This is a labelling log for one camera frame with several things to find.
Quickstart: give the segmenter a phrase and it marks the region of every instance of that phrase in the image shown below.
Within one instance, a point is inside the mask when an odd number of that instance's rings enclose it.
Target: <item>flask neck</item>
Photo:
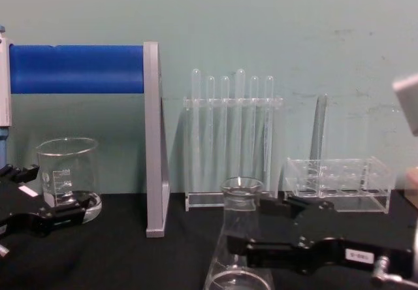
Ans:
[[[224,193],[223,230],[242,238],[257,238],[259,232],[258,195]]]

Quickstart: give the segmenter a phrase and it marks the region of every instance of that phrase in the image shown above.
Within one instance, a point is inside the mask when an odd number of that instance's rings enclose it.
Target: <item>clear plastic box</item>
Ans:
[[[288,159],[283,189],[291,195],[325,199],[339,212],[389,211],[394,174],[375,157]]]

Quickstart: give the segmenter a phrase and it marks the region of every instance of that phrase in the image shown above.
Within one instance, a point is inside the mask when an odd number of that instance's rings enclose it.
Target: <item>glass beaker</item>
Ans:
[[[263,183],[253,178],[236,177],[225,181],[221,190],[224,198],[224,218],[221,234],[204,290],[274,290],[269,269],[250,268],[244,256],[231,254],[227,236],[259,238],[258,203]]]
[[[60,206],[89,195],[84,223],[95,219],[102,209],[97,185],[97,146],[91,138],[57,138],[36,148],[45,202]]]

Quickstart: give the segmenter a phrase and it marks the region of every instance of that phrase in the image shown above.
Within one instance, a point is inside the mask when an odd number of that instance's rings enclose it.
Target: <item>white label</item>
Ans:
[[[8,248],[5,248],[4,246],[0,246],[0,255],[2,257],[6,256],[8,253]]]
[[[366,264],[373,264],[374,263],[374,254],[363,252],[363,251],[357,251],[357,250],[351,250],[346,249],[346,259],[349,261],[355,261],[355,262],[361,262]]]
[[[38,193],[36,193],[32,189],[29,189],[26,185],[22,185],[21,187],[19,187],[19,189],[20,189],[20,191],[25,192],[26,194],[30,195],[31,197],[38,196]]]
[[[6,229],[7,229],[7,225],[1,226],[0,227],[0,234],[5,233],[6,232]]]

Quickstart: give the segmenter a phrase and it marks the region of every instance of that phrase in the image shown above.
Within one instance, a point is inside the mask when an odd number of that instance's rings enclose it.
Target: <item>erlenmeyer flask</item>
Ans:
[[[244,256],[228,252],[227,236],[259,238],[258,202],[263,183],[236,177],[225,181],[223,227],[212,257],[204,290],[274,290],[270,270],[249,268]]]

